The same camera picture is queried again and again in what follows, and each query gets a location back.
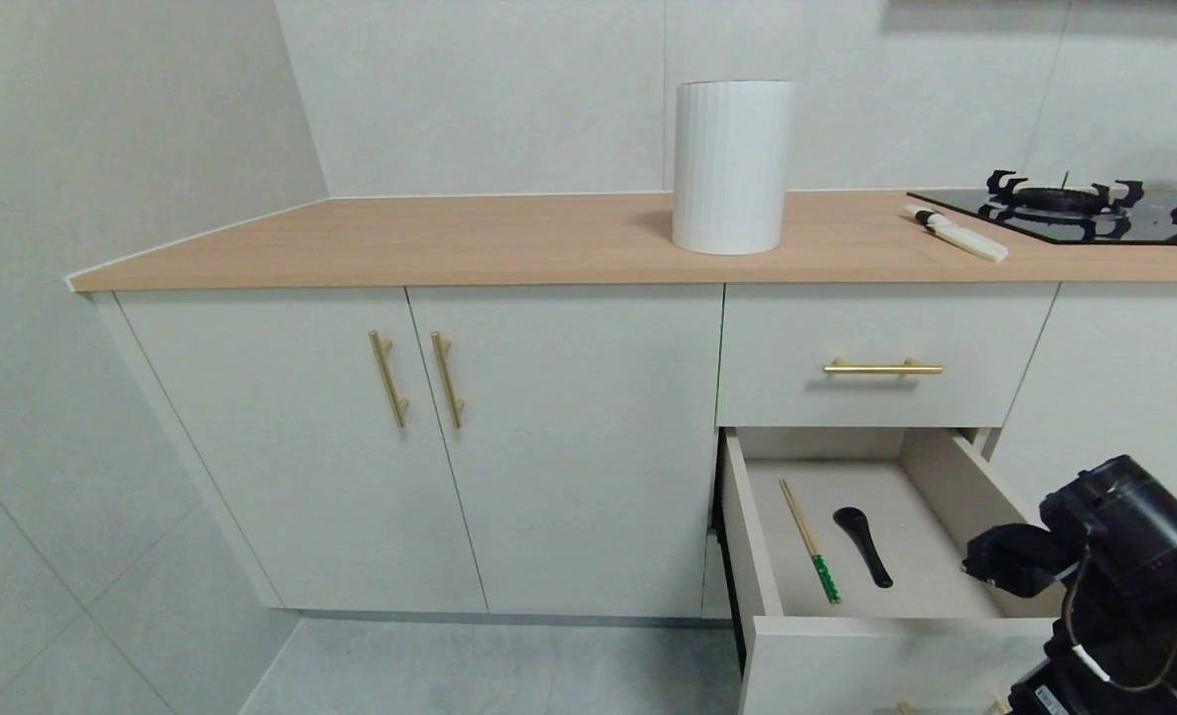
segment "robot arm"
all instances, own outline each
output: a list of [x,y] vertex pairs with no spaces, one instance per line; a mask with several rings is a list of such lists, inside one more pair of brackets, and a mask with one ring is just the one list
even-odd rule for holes
[[1046,529],[993,527],[964,570],[1030,598],[1065,584],[1046,660],[1016,715],[1177,714],[1177,498],[1131,457],[1082,471],[1039,507]]

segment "gray tile floor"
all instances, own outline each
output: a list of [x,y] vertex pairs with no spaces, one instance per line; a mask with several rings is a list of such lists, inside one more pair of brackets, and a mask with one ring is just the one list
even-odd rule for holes
[[242,715],[730,715],[733,630],[306,618]]

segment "open drawer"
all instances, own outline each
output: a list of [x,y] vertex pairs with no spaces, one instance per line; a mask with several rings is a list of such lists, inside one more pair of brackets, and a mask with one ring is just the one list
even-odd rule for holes
[[[970,537],[1028,515],[957,431],[727,429],[720,468],[718,522],[746,650],[743,715],[887,714],[902,701],[933,714],[998,711],[997,699],[1043,660],[1059,592],[1024,601],[959,569]],[[839,604],[824,595],[783,478]],[[869,517],[892,588],[875,584],[832,519],[842,507]]]

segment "gold handle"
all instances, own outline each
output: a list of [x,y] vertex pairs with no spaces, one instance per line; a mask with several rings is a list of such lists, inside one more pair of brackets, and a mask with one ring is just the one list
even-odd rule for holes
[[942,365],[919,365],[913,357],[900,365],[850,365],[843,357],[823,365],[823,372],[829,376],[940,376],[944,371]]
[[[1008,715],[1008,711],[1011,711],[1008,703],[1002,701],[1002,697],[993,701],[993,709],[998,711],[998,715]],[[910,703],[905,702],[905,700],[898,700],[897,713],[898,715],[915,715],[915,709],[911,709]]]
[[390,398],[390,408],[393,408],[393,424],[397,424],[398,429],[401,430],[407,426],[403,415],[407,411],[411,399],[398,397],[398,389],[394,389],[393,375],[390,372],[390,362],[385,360],[385,353],[393,347],[393,340],[380,339],[380,333],[375,331],[368,331],[366,338],[372,343],[372,353],[375,355],[375,364],[380,368],[380,382],[385,384],[385,397]]
[[443,390],[447,392],[447,404],[451,408],[451,424],[460,429],[460,412],[465,411],[465,402],[455,397],[455,388],[451,384],[451,370],[447,370],[447,352],[451,351],[451,340],[443,338],[439,332],[430,333],[433,339],[433,353],[438,358],[438,375],[443,376]]

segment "green chopstick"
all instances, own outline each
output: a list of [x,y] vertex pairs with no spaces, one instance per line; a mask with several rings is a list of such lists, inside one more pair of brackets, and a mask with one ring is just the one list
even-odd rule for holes
[[800,538],[805,539],[805,548],[810,551],[810,558],[813,560],[813,569],[818,572],[818,580],[823,581],[823,590],[827,601],[839,603],[839,589],[834,588],[834,580],[830,577],[830,569],[825,567],[823,554],[818,551],[818,544],[813,541],[813,535],[810,534],[810,527],[805,523],[805,516],[800,515],[800,505],[796,503],[792,488],[789,488],[786,479],[778,479],[778,484],[783,484],[783,495],[786,497],[786,505],[792,508],[792,517],[796,519],[796,527],[800,529]]

